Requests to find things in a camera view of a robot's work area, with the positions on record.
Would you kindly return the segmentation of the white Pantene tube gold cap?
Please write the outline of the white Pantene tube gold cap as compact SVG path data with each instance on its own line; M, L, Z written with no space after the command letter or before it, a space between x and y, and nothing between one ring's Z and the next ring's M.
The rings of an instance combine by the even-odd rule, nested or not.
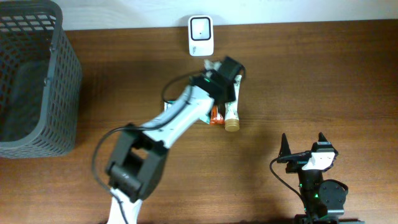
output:
M242 75L237 75L234 83L234 94L236 99L232 102L225 103L225 117L224 117L224 128L228 132L235 132L240 129L239 127L239 115L238 115L238 99L239 89L241 86Z

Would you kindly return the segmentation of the orange chocolate bar wrapper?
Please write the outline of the orange chocolate bar wrapper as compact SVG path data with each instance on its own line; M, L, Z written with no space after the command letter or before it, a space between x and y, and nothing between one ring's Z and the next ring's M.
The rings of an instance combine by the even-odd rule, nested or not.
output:
M211 109L210 124L211 125L224 124L224 118L221 115L221 113L218 111L217 106L213 106Z

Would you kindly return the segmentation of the green tissue pack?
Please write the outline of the green tissue pack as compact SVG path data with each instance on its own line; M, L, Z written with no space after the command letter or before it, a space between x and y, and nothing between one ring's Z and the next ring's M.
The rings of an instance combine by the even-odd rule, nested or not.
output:
M169 108L173 106L175 102L174 101L168 101L164 103L164 111L167 111Z

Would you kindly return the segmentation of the mint green snack packet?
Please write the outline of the mint green snack packet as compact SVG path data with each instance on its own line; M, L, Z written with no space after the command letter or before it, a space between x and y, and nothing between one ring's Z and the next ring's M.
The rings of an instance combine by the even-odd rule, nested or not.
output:
M205 124L210 124L211 113L207 113L207 114L200 116L200 121L204 122Z

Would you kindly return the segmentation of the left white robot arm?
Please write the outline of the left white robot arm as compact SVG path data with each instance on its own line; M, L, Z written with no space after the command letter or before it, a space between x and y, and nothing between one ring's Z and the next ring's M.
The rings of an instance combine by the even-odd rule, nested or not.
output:
M225 57L216 68L190 78L175 103L154 119L118 128L121 133L105 168L112 196L108 223L136 223L142 203L158 186L169 149L212 107L237 100L244 65Z

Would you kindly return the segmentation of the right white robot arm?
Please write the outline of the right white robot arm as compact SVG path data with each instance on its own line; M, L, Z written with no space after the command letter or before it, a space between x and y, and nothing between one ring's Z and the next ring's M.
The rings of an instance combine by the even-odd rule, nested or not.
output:
M291 152L286 134L282 135L279 155L270 162L269 168L273 170L275 162L282 163L286 165L286 173L298 175L299 190L295 190L273 173L303 203L305 213L294 216L293 223L342 223L340 217L345 213L349 188L340 181L323 178L337 156L338 151L322 133L318 134L318 141L312 144L311 150L298 153Z

